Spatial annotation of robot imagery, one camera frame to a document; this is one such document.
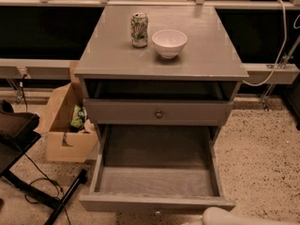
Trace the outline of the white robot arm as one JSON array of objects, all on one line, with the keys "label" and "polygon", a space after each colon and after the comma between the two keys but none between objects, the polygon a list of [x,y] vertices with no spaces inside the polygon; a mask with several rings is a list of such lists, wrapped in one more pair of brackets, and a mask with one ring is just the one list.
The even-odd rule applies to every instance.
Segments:
[{"label": "white robot arm", "polygon": [[204,225],[300,225],[295,222],[239,217],[217,207],[206,209],[202,215],[202,221]]}]

